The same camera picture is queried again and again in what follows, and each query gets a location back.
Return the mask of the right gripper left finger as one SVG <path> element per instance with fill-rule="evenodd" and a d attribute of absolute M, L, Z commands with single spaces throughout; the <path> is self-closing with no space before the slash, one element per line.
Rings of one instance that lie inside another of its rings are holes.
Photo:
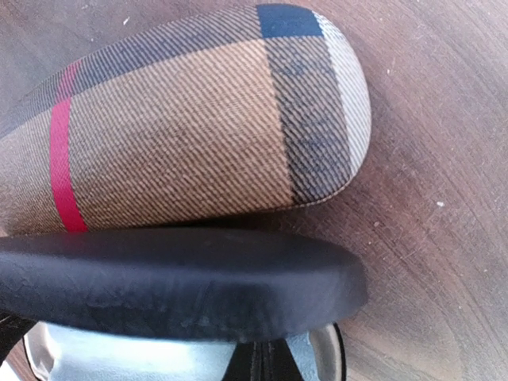
<path fill-rule="evenodd" d="M 224 381 L 260 381 L 262 378 L 262 344 L 237 344 L 226 368 Z"/>

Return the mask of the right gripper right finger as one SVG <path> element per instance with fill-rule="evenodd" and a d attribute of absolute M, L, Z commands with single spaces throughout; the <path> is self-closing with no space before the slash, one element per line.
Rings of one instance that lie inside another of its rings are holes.
<path fill-rule="evenodd" d="M 262 376 L 266 381 L 303 381 L 285 340 L 262 344 Z"/>

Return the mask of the black glasses case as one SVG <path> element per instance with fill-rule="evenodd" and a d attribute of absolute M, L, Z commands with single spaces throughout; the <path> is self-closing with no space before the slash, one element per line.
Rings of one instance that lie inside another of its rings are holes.
<path fill-rule="evenodd" d="M 309 237 L 159 228 L 1 240 L 2 358 L 38 323 L 234 344 L 306 334 L 316 380 L 344 380 L 338 322 L 367 299 L 360 259 Z"/>

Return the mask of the blue cleaning cloth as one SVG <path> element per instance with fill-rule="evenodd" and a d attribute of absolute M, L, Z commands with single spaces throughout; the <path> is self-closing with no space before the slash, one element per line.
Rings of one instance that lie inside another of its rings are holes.
<path fill-rule="evenodd" d="M 308 335 L 285 340 L 303 380 L 318 379 Z M 38 323 L 25 336 L 42 380 L 224 380 L 237 344 L 120 337 Z"/>

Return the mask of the tan glasses case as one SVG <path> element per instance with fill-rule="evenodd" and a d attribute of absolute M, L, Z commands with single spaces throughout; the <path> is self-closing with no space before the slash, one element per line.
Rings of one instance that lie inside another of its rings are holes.
<path fill-rule="evenodd" d="M 290 4 L 156 26 L 43 81 L 1 122 L 9 235 L 290 209 L 342 191 L 366 156 L 360 62 Z"/>

